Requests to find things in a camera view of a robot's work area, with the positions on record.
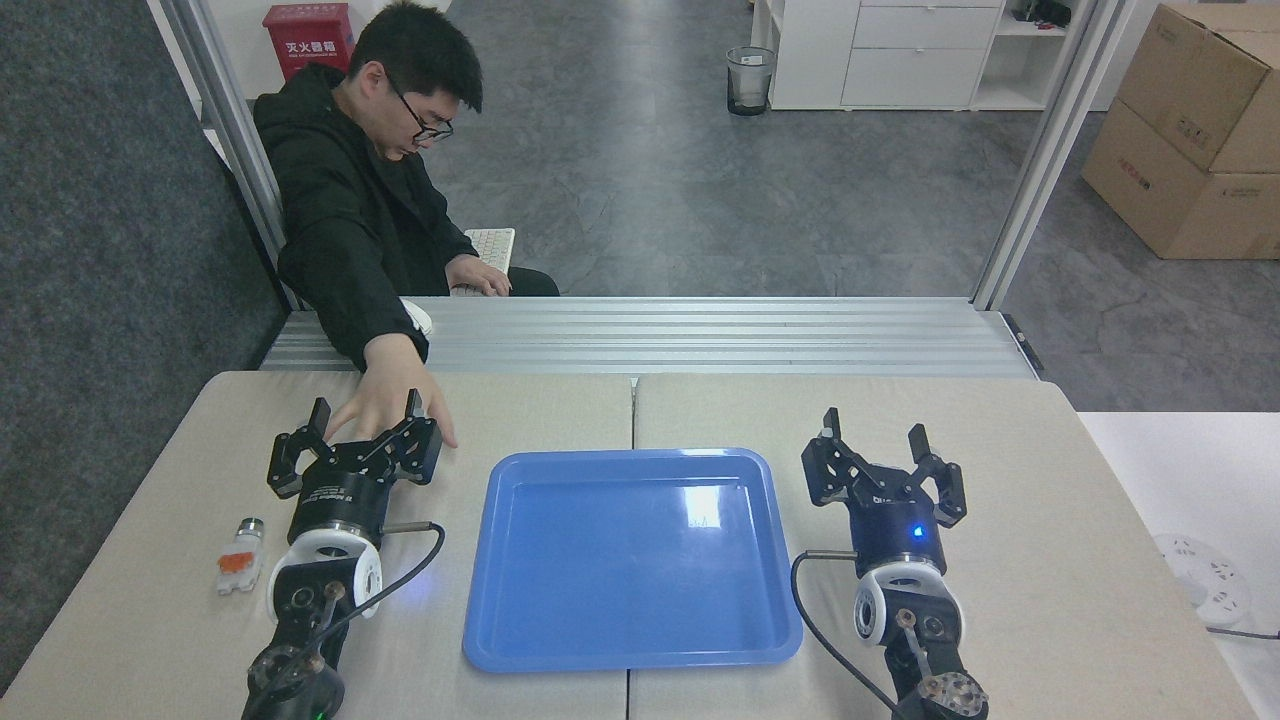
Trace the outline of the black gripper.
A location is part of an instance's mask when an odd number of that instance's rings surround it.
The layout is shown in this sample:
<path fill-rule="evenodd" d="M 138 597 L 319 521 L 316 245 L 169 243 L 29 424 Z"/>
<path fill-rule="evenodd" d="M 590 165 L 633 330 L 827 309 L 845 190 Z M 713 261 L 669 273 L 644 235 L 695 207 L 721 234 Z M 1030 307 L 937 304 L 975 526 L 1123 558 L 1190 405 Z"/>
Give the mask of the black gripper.
<path fill-rule="evenodd" d="M 859 560 L 904 555 L 945 560 L 938 524 L 951 528 L 966 516 L 963 469 L 931 448 L 922 423 L 908 432 L 908 439 L 916 466 L 899 489 L 904 502 L 873 502 L 882 496 L 882 482 L 844 442 L 837 407 L 827 410 L 822 430 L 801 454 L 812 503 L 849 505 L 851 543 Z"/>
<path fill-rule="evenodd" d="M 329 402 L 316 397 L 308 421 L 275 438 L 268 484 L 279 498 L 298 495 L 292 530 L 335 524 L 381 530 L 398 477 L 419 486 L 431 482 L 443 442 L 438 424 L 424 414 L 420 392 L 411 389 L 403 420 L 372 439 L 344 443 L 342 469 L 337 451 L 324 439 L 330 415 Z M 314 454 L 315 462 L 298 471 L 303 451 Z"/>

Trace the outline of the person's right hand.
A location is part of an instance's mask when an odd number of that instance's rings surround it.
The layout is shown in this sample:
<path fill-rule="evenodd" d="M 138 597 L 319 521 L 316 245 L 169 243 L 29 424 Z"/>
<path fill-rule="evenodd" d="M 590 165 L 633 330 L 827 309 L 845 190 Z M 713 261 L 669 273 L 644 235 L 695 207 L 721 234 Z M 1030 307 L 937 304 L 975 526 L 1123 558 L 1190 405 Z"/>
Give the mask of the person's right hand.
<path fill-rule="evenodd" d="M 380 436 L 404 419 L 408 396 L 416 391 L 422 410 L 436 421 L 443 443 L 460 447 L 443 389 L 408 336 L 389 333 L 370 340 L 364 346 L 364 377 L 352 398 L 332 415 L 324 439 L 330 441 L 351 423 L 355 439 Z"/>

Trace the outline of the person's left hand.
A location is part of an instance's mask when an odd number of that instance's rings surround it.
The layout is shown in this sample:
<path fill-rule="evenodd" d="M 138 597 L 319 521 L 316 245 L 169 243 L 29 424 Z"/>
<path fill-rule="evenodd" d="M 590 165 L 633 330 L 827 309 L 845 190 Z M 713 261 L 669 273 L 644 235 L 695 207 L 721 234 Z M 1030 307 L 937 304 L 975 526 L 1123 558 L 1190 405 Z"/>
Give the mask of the person's left hand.
<path fill-rule="evenodd" d="M 470 254 L 457 255 L 445 264 L 445 279 L 449 290 L 465 288 L 488 297 L 512 293 L 512 283 L 503 270 Z"/>

